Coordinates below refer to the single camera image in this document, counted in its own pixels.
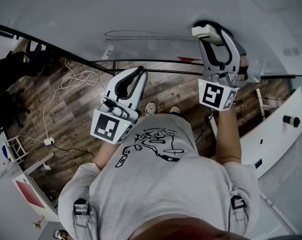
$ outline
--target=white cable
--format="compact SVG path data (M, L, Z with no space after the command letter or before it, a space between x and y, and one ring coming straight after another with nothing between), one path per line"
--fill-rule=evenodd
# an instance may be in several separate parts
M34 141L39 141L39 142L45 143L44 141L39 140L38 138L31 138L31 137L29 137L29 136L24 136L24 135L20 135L20 134L19 134L18 136L25 137L25 138L29 138L29 139L34 140Z
M81 72L81 73L76 74L71 68L69 68L69 67L67 66L67 59L64 60L64 64L65 64L65 66L66 66L69 70L71 70L71 72L74 74L74 76L73 76L73 77L66 77L66 78L64 78L64 79L62 80L61 85L60 85L61 87L55 90L51 102L50 102L49 104L45 105L45 107L44 107L44 109L43 109L43 121L44 121L44 125L45 125L46 138L47 138L47 139L49 139L49 134L48 134L48 127L47 127L47 123L46 123L46 119L45 119L45 110L46 110L46 107L49 106L49 105L54 101L55 96L56 96L56 93L57 93L58 90L66 90L66 89L68 89L68 88L70 88L70 87L79 87L79 86L81 86L81 85L83 85L83 84L87 84L87 85L89 85L89 86L95 86L96 84L98 84L98 85L100 85L103 89L106 89L106 88L104 88L104 87L99 83L99 76L98 76L97 73L94 72L95 68L92 68L91 71L87 71L87 70L86 70L86 71L83 71L83 72ZM82 74L85 74L85 73L90 73L89 76L87 77L87 79L79 79L79 78L78 78L79 75L82 75ZM97 78L96 81L89 80L89 78L90 78L90 76L91 76L92 74L95 74L95 75L96 75L96 78ZM78 80L78 81L80 81L80 82L82 82L82 83L71 85L73 79ZM68 86L62 86L62 85L63 85L64 83L66 83L67 81L70 81L69 84L68 84Z

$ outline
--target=shoe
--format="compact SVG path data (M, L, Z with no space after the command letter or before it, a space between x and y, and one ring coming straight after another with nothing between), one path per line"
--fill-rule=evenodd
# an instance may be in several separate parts
M157 105L154 102L149 102L145 107L145 115L152 116L157 112Z
M170 109L170 112L169 113L179 113L180 114L180 108L178 106L173 106L171 109Z

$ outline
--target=cartoon drawing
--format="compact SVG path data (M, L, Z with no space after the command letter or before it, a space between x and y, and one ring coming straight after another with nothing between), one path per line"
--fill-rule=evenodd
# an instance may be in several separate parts
M128 157L128 154L130 154L131 150L133 150L133 149L135 149L136 151L141 151L143 148L151 149L157 157L160 157L169 162L177 162L180 160L180 158L177 158L177 157L171 157L171 156L168 156L165 154L160 154L158 152L158 149L155 146L146 143L146 141L148 141L148 143L165 144L166 140L163 138L168 135L164 134L162 131L160 131L160 130L147 131L142 135L135 134L135 136L136 137L134 138L134 143L130 146L126 146L123 149L123 151L122 151L123 156L120 158L120 160L115 165L116 168L121 167L124 164L124 162L126 161L126 159ZM185 151L183 149L175 149L173 147L174 136L171 135L171 137L172 137L172 141L171 141L172 149L165 149L165 150L163 150L163 152L171 153L174 155L184 153Z

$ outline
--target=red object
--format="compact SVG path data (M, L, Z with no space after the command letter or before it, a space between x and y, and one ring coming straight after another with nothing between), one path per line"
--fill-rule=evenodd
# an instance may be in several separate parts
M32 189L32 186L30 184L27 184L27 183L24 183L24 182L21 182L21 181L18 181L18 180L16 180L15 182L16 182L17 186L19 187L19 189L21 190L21 192L22 192L23 196L25 197L25 199L30 204L33 204L35 206L39 206L39 207L44 209L44 206L42 205L41 201L37 197L37 194Z
M178 57L181 62L195 62L200 61L200 59L197 58L185 58L185 57Z

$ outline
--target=electrical outlet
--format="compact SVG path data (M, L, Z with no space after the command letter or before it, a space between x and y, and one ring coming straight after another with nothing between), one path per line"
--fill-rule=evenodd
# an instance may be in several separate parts
M53 142L53 143L55 143L55 139L54 138L46 138L45 140L44 140L44 144L46 145L46 146L48 146L48 145L51 145L51 142Z

